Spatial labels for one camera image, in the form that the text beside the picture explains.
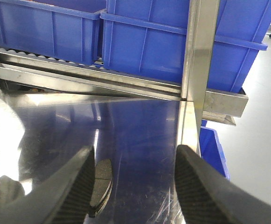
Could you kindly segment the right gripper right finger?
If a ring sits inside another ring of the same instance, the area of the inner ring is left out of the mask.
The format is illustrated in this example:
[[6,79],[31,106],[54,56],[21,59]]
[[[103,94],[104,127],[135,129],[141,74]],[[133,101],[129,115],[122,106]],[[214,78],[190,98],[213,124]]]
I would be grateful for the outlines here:
[[174,179],[187,224],[271,224],[271,205],[234,185],[187,145],[177,147]]

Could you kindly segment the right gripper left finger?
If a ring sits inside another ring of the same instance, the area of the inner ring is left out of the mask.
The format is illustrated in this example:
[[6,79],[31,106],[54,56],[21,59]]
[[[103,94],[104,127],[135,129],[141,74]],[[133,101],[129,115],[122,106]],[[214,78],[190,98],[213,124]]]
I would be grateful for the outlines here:
[[82,224],[95,182],[93,147],[83,147],[28,195],[0,209],[0,224]]

